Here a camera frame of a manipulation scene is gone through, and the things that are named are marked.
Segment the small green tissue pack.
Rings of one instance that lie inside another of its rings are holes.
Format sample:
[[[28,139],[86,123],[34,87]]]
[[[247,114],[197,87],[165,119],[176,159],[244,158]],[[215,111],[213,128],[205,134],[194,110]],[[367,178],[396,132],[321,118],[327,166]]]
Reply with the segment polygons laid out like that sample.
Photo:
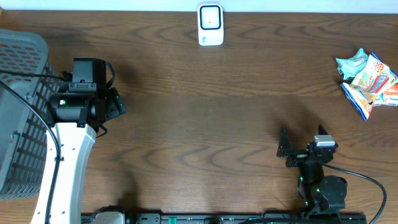
[[[380,94],[374,100],[374,106],[381,106],[384,104],[384,94]]]

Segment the teal wet wipes pack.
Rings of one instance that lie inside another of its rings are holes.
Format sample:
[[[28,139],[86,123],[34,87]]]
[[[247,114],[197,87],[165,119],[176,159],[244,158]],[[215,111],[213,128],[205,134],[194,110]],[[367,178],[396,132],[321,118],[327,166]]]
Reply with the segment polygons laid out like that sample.
[[[362,71],[368,61],[368,54],[363,49],[359,49],[351,58],[335,58],[337,62],[337,71],[344,82],[351,82],[355,76]]]

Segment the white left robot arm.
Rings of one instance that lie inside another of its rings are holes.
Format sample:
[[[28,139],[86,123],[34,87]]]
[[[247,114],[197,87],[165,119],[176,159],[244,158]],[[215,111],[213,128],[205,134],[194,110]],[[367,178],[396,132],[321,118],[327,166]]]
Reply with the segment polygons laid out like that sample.
[[[80,223],[85,173],[105,122],[126,113],[112,65],[75,58],[71,77],[47,102],[47,154],[32,223]]]

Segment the yellow snack bag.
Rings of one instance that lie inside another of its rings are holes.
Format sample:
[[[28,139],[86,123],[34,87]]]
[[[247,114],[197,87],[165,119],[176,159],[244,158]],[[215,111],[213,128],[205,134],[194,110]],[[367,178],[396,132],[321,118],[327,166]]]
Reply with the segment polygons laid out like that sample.
[[[351,82],[340,84],[343,93],[364,121],[376,106],[376,97],[397,83],[397,72],[393,71],[374,52],[368,54],[365,68]]]

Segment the orange tissue pack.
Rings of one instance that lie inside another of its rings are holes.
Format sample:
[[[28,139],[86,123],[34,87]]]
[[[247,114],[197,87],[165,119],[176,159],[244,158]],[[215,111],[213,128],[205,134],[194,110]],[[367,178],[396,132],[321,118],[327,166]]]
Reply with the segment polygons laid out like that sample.
[[[398,84],[396,83],[382,94],[382,105],[398,105]]]

